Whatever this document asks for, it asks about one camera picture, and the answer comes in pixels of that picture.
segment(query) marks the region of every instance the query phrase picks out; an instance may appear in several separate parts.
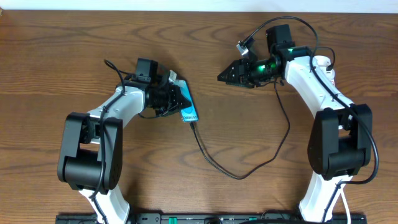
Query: wire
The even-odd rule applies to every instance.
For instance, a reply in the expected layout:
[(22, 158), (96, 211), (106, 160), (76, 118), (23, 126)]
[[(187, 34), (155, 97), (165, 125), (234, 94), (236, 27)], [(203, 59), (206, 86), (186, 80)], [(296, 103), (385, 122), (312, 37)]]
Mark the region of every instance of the wire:
[(341, 199), (343, 200), (344, 208), (346, 209), (347, 214), (347, 224), (351, 224), (351, 214), (349, 213), (348, 203), (344, 191), (341, 190)]
[(368, 127), (365, 125), (365, 123), (363, 122), (363, 120), (346, 104), (344, 103), (341, 99), (338, 98), (338, 96), (336, 94), (334, 94), (327, 86), (326, 84), (322, 81), (322, 79), (319, 77), (317, 71), (315, 71), (315, 67), (313, 66), (313, 58), (315, 56), (315, 52), (317, 51), (317, 49), (319, 48), (319, 38), (318, 38), (318, 34), (315, 31), (315, 29), (307, 22), (305, 22), (304, 20), (298, 18), (298, 17), (294, 17), (294, 16), (281, 16), (281, 17), (276, 17), (273, 19), (268, 20), (267, 22), (261, 24), (261, 26), (259, 26), (249, 37), (246, 37), (245, 40), (242, 42), (242, 45), (246, 45), (247, 42), (254, 36), (254, 34), (256, 34), (261, 28), (263, 28), (265, 25), (267, 25), (270, 22), (279, 20), (279, 19), (293, 19), (296, 21), (300, 21), (301, 23), (305, 24), (308, 28), (311, 29), (311, 31), (313, 32), (315, 39), (316, 39), (316, 44), (315, 44), (315, 48), (313, 49), (313, 52), (310, 56), (310, 69), (313, 72), (313, 74), (315, 75), (315, 78), (317, 78), (317, 80), (319, 81), (319, 83), (322, 85), (322, 87), (331, 95), (331, 97), (336, 100), (339, 104), (341, 104), (342, 106), (344, 106), (344, 108), (350, 113), (350, 115), (359, 123), (360, 126), (362, 126), (362, 128), (365, 131), (365, 134), (367, 135), (369, 141), (371, 142), (372, 148), (373, 148), (373, 154), (374, 154), (374, 167), (373, 167), (373, 172), (372, 174), (365, 180), (360, 180), (360, 181), (340, 181), (339, 183), (336, 184), (336, 188), (333, 191), (333, 194), (331, 196), (331, 198), (329, 199), (328, 205), (326, 206), (325, 212), (323, 213), (323, 218), (322, 218), (322, 222), (325, 221), (326, 218), (326, 214), (331, 206), (331, 203), (334, 199), (334, 197), (337, 194), (338, 189), (341, 188), (342, 184), (355, 184), (355, 185), (359, 185), (359, 184), (367, 184), (370, 181), (372, 181), (375, 177), (376, 174), (379, 170), (379, 153), (377, 150), (377, 146), (376, 146), (376, 142), (373, 139), (372, 134), (370, 133)]
[[(104, 62), (105, 62), (105, 65), (107, 65), (109, 68), (112, 68), (113, 70), (118, 71), (117, 68), (114, 66), (114, 64), (112, 62), (110, 62), (109, 60), (104, 60)], [(126, 75), (130, 75), (130, 78), (136, 76), (136, 74), (134, 74), (134, 73), (125, 72), (122, 70), (119, 70), (119, 72), (126, 74)]]
[(300, 18), (298, 18), (298, 17), (294, 17), (294, 16), (280, 16), (280, 17), (275, 17), (275, 18), (270, 19), (270, 20), (268, 20), (267, 22), (261, 24), (261, 26), (259, 26), (252, 34), (250, 34), (248, 37), (246, 37), (246, 38), (242, 41), (242, 44), (241, 44), (241, 45), (242, 45), (242, 46), (245, 46), (245, 45), (248, 43), (248, 41), (249, 41), (257, 32), (259, 32), (259, 30), (261, 30), (261, 28), (263, 28), (263, 27), (264, 27), (265, 25), (267, 25), (268, 23), (274, 22), (274, 21), (279, 20), (279, 19), (294, 19), (294, 20), (296, 20), (296, 21), (300, 21), (300, 22), (304, 23), (304, 24), (307, 25), (310, 29), (313, 29), (312, 26), (311, 26), (309, 23), (305, 22), (304, 20), (302, 20), (302, 19), (300, 19)]
[(104, 211), (102, 211), (100, 205), (98, 204), (97, 199), (94, 198), (93, 202), (94, 202), (94, 206), (97, 209), (98, 213), (102, 216), (102, 221), (104, 221), (104, 224), (108, 224), (108, 219), (106, 218)]
[(153, 116), (153, 117), (145, 117), (144, 115), (142, 115), (141, 113), (138, 113), (138, 116), (140, 117), (140, 118), (144, 118), (144, 119), (155, 119), (155, 118), (160, 118), (160, 117), (163, 117), (163, 116), (165, 116), (166, 114), (168, 114), (170, 111), (172, 111), (174, 108), (176, 108), (176, 107), (178, 107), (178, 104), (177, 105), (174, 105), (174, 106), (172, 106), (172, 107), (170, 107), (168, 110), (165, 110), (163, 113), (161, 113), (161, 114), (158, 114), (158, 115), (155, 115), (155, 116)]
[(195, 135), (195, 139), (197, 140), (199, 149), (200, 149), (201, 153), (203, 154), (203, 157), (206, 159), (206, 161), (207, 161), (210, 165), (212, 165), (214, 168), (216, 168), (218, 171), (220, 171), (220, 172), (223, 173), (224, 175), (226, 175), (226, 176), (228, 176), (228, 177), (230, 177), (230, 178), (232, 178), (232, 179), (235, 179), (235, 180), (243, 180), (243, 179), (245, 179), (246, 177), (249, 177), (254, 171), (258, 170), (258, 168), (261, 168), (262, 166), (264, 166), (264, 165), (266, 165), (266, 164), (272, 162), (272, 161), (278, 156), (278, 153), (279, 153), (279, 151), (280, 151), (280, 149), (281, 149), (281, 147), (282, 147), (282, 145), (283, 145), (283, 143), (284, 143), (284, 141), (285, 141), (287, 135), (289, 134), (289, 131), (290, 131), (290, 121), (289, 121), (289, 118), (288, 118), (288, 116), (287, 116), (287, 114), (286, 114), (286, 112), (285, 112), (285, 109), (284, 109), (283, 105), (282, 105), (282, 102), (281, 102), (281, 100), (280, 100), (280, 98), (279, 98), (279, 94), (278, 94), (278, 91), (277, 91), (277, 88), (276, 88), (276, 82), (274, 82), (274, 88), (275, 88), (276, 97), (278, 98), (278, 102), (279, 102), (279, 104), (280, 104), (280, 108), (282, 109), (282, 112), (284, 113), (284, 115), (285, 115), (285, 117), (286, 117), (286, 121), (287, 121), (287, 125), (288, 125), (288, 126), (287, 126), (287, 130), (286, 130), (286, 133), (285, 133), (285, 136), (284, 136), (283, 139), (281, 140), (281, 142), (280, 142), (280, 144), (279, 144), (279, 147), (278, 147), (278, 149), (276, 150), (275, 155), (274, 155), (274, 157), (273, 157), (272, 159), (263, 162), (262, 164), (256, 166), (254, 169), (250, 170), (247, 174), (244, 174), (244, 175), (242, 175), (242, 176), (240, 176), (240, 177), (239, 177), (239, 176), (236, 176), (236, 175), (234, 175), (234, 174), (232, 174), (230, 171), (228, 171), (228, 170), (226, 170), (225, 168), (223, 168), (222, 166), (220, 166), (210, 155), (209, 155), (209, 156), (206, 155), (205, 151), (203, 150), (203, 148), (202, 148), (202, 146), (201, 146), (201, 144), (200, 144), (200, 142), (199, 142), (198, 136), (197, 136), (197, 134), (196, 134), (195, 125), (194, 125), (193, 122), (190, 123), (190, 126), (191, 126), (191, 128), (192, 128), (193, 134)]
[(159, 118), (160, 117), (160, 115), (156, 115), (156, 116), (153, 116), (153, 117), (145, 117), (141, 113), (138, 113), (138, 116), (140, 118), (144, 118), (144, 119), (155, 119), (155, 118)]
[(335, 51), (331, 47), (318, 47), (317, 49), (319, 49), (319, 50), (330, 50), (331, 53), (333, 54), (333, 62), (331, 63), (331, 65), (328, 66), (328, 69), (329, 69), (328, 71), (330, 71), (333, 68), (334, 64), (336, 63)]
[(277, 212), (277, 213), (282, 217), (282, 219), (285, 219), (285, 217), (283, 216), (283, 214), (282, 214), (280, 211), (278, 211), (278, 210), (267, 210), (267, 211), (265, 211), (265, 212), (261, 215), (261, 219), (265, 218), (264, 215), (266, 215), (266, 214), (268, 214), (268, 213), (270, 213), (270, 212)]
[(118, 96), (113, 98), (113, 100), (111, 100), (106, 106), (102, 107), (101, 115), (99, 116), (99, 127), (100, 127), (99, 139), (101, 141), (101, 171), (99, 173), (98, 184), (95, 187), (95, 190), (94, 190), (93, 194), (91, 194), (91, 196), (89, 196), (89, 198), (93, 202), (96, 201), (95, 197), (98, 194), (98, 192), (100, 191), (101, 185), (103, 184), (103, 181), (104, 181), (104, 175), (105, 175), (106, 163), (105, 163), (104, 116), (105, 116), (105, 113), (108, 112), (109, 108), (113, 105), (113, 103), (116, 102), (118, 99), (120, 99), (120, 97), (124, 96), (124, 93), (126, 92), (126, 87), (124, 85), (124, 80), (123, 80), (123, 77), (122, 77), (121, 72), (119, 71), (119, 69), (112, 62), (110, 62), (109, 60), (104, 59), (104, 63), (107, 66), (111, 67), (113, 70), (115, 70), (118, 73), (120, 81), (121, 81), (121, 84), (122, 84), (122, 91), (120, 92), (120, 94)]
[(271, 81), (271, 82), (267, 82), (267, 83), (265, 83), (263, 85), (259, 85), (258, 87), (264, 87), (264, 86), (266, 86), (268, 84), (271, 84), (271, 83), (278, 83), (279, 84), (279, 82), (277, 82), (277, 81)]

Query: green led light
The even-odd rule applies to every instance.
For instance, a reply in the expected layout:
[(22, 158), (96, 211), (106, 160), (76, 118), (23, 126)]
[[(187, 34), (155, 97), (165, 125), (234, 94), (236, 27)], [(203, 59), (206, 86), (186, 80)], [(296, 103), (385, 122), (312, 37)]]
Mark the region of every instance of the green led light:
[(261, 66), (259, 66), (259, 71), (263, 71), (264, 69), (266, 68), (266, 66), (265, 65), (261, 65)]

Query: black joint housing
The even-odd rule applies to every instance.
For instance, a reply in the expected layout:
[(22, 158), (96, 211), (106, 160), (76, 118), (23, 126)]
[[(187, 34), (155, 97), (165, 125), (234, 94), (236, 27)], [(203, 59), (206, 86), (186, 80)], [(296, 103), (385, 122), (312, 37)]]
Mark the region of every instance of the black joint housing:
[[(101, 172), (101, 147), (99, 151), (80, 148), (98, 137), (98, 119), (89, 114), (72, 112), (67, 116), (63, 131), (58, 178), (73, 190), (93, 190), (98, 185)], [(116, 118), (104, 120), (105, 172), (100, 192), (105, 194), (118, 184), (122, 168), (123, 121)]]
[(295, 47), (288, 24), (274, 26), (267, 29), (268, 52), (275, 54), (279, 49)]
[(139, 58), (136, 67), (136, 79), (142, 83), (153, 83), (157, 73), (157, 62), (150, 59)]
[[(351, 105), (371, 132), (372, 112), (367, 105)], [(339, 137), (339, 125), (349, 131)], [(350, 119), (346, 109), (326, 108), (315, 115), (308, 159), (312, 169), (325, 180), (340, 175), (356, 175), (362, 166), (369, 164), (371, 143), (365, 130), (355, 119)]]

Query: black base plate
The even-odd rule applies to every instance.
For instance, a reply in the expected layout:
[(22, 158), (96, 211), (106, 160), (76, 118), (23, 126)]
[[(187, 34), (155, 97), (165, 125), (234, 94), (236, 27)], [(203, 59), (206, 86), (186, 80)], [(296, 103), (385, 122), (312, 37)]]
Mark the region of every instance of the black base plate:
[[(96, 224), (94, 215), (58, 215), (55, 224)], [(293, 213), (286, 211), (265, 212), (262, 215), (161, 215), (158, 213), (139, 213), (128, 224), (240, 224), (249, 220), (300, 220)], [(346, 215), (333, 215), (330, 224), (346, 224)], [(351, 214), (352, 224), (367, 224), (366, 215)]]

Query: wooden table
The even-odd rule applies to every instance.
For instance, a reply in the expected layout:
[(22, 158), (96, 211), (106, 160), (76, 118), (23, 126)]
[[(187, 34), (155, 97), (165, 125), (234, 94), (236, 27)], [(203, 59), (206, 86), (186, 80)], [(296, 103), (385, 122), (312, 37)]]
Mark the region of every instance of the wooden table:
[[(287, 128), (273, 86), (237, 88), (216, 76), (239, 58), (237, 41), (280, 15), (285, 14), (4, 11), (0, 223), (53, 223), (62, 212), (93, 212), (85, 198), (58, 180), (56, 170), (66, 116), (99, 106), (118, 83), (104, 58), (132, 72), (138, 57), (151, 58), (184, 76), (200, 117), (200, 136), (227, 169), (244, 174), (270, 159)], [(346, 187), (351, 211), (364, 212), (369, 223), (396, 223), (398, 16), (289, 15), (308, 21), (320, 44), (334, 48), (337, 87), (373, 111), (380, 169), (370, 184)], [(308, 28), (283, 22), (289, 23), (297, 45), (314, 45)], [(265, 31), (256, 39), (259, 57), (266, 58)], [(242, 181), (207, 164), (179, 115), (133, 118), (124, 130), (119, 181), (126, 200), (134, 208), (165, 213), (294, 209), (312, 173), (307, 143), (313, 118), (291, 86), (279, 92), (292, 123), (290, 134), (274, 162)], [(354, 179), (365, 179), (372, 169), (373, 161)], [(340, 203), (335, 211), (343, 212)]]

